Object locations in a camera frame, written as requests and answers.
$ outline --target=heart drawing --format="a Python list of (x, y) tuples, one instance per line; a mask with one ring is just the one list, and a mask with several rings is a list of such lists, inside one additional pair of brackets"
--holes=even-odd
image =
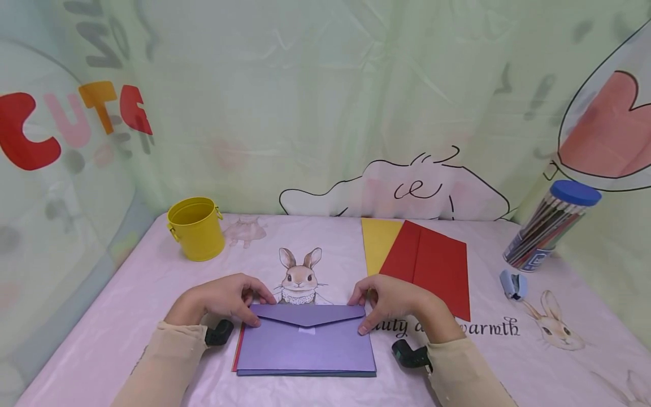
[(561, 163), (603, 178), (651, 165), (651, 104), (634, 107), (638, 90), (635, 76), (615, 71), (561, 145)]

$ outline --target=blue lid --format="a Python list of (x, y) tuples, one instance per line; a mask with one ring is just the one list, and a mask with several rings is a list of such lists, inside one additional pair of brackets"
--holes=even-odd
[(602, 198), (596, 189), (570, 180), (554, 182), (549, 191), (562, 201), (581, 206), (594, 206)]

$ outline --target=stack of paper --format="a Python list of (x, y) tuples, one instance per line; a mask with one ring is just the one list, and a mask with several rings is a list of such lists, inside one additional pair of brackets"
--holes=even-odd
[(375, 377), (370, 337), (357, 333), (364, 307), (254, 304), (251, 310), (262, 325), (242, 326), (238, 376)]
[[(390, 275), (416, 284), (441, 298), (454, 316), (470, 321), (465, 243), (405, 221), (362, 219), (368, 274)], [(386, 250), (388, 242), (393, 242)]]

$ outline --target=bucket handle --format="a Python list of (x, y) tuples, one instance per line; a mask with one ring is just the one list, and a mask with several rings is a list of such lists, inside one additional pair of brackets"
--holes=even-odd
[(169, 229), (169, 232), (172, 234), (172, 237), (174, 237), (174, 240), (177, 242), (180, 240), (178, 235), (176, 234), (176, 230), (174, 230), (174, 227), (172, 226), (171, 223), (167, 224), (167, 228)]

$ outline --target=backdrop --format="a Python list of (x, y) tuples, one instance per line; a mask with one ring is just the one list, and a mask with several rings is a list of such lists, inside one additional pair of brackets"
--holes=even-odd
[(523, 221), (575, 179), (604, 198), (560, 252), (651, 345), (649, 0), (0, 7), (0, 406), (194, 195)]

